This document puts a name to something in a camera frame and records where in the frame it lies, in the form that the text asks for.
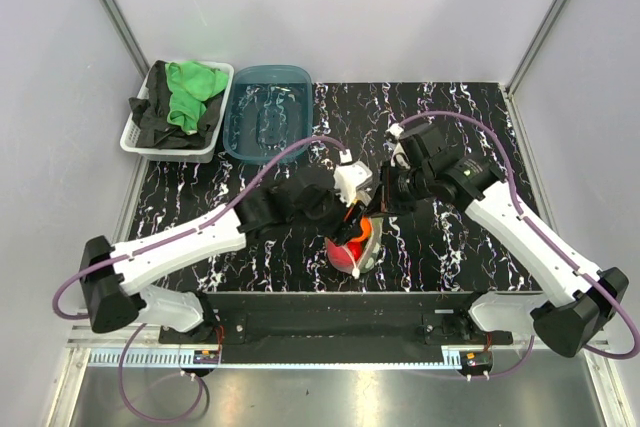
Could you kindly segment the orange fake fruit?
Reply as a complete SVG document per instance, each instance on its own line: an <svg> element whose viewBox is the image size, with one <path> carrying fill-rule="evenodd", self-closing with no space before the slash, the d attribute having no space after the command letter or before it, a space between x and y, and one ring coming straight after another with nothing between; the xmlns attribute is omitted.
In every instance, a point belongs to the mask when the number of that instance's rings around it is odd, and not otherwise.
<svg viewBox="0 0 640 427"><path fill-rule="evenodd" d="M357 243L362 243L369 239L369 237L372 234L373 228L372 228L371 221L366 217L362 217L360 219L359 226L360 226L361 232L358 236L354 237L352 241Z"/></svg>

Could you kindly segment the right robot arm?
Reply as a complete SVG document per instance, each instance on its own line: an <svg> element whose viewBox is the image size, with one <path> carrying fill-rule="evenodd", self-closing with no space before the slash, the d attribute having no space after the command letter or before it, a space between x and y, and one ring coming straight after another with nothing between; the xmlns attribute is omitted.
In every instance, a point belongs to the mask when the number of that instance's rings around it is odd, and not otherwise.
<svg viewBox="0 0 640 427"><path fill-rule="evenodd" d="M586 348L614 317L628 277L579 254L520 200L490 158L461 155L436 125L406 130L394 124L386 135L394 150L380 166L369 216L412 213L423 200L447 203L495 237L541 289L538 294L475 295L454 318L457 337L472 344L493 331L535 335L568 358Z"/></svg>

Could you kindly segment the clear polka dot zip bag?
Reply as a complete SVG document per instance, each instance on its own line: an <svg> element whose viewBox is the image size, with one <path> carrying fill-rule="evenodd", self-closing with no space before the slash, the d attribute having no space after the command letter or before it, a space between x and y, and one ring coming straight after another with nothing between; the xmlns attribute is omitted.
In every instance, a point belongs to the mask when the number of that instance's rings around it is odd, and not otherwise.
<svg viewBox="0 0 640 427"><path fill-rule="evenodd" d="M346 206L338 203L329 214L325 248L329 264L358 279L371 271L381 248L383 219L365 214L371 196L363 190Z"/></svg>

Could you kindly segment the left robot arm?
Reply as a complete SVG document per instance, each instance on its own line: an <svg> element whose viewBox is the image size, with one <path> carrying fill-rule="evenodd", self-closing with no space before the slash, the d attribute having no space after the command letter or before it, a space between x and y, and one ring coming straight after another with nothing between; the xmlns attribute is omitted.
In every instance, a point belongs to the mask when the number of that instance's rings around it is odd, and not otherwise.
<svg viewBox="0 0 640 427"><path fill-rule="evenodd" d="M244 249L280 227L314 227L340 245L360 236L360 220L370 202L362 190L285 182L243 193L234 207L221 205L185 224L136 241L110 244L103 237L86 242L80 286L93 332L105 334L135 321L162 325L196 343L215 333L207 301L156 282L209 257Z"/></svg>

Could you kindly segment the red fake apple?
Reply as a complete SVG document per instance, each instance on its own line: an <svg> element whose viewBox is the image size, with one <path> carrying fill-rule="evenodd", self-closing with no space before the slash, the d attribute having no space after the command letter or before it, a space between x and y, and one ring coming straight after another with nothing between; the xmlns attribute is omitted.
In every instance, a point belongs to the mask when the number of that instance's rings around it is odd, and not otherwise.
<svg viewBox="0 0 640 427"><path fill-rule="evenodd" d="M331 266L341 272L350 273L362 256L363 247L361 243L357 242L348 242L345 245L337 246L327 239L326 252Z"/></svg>

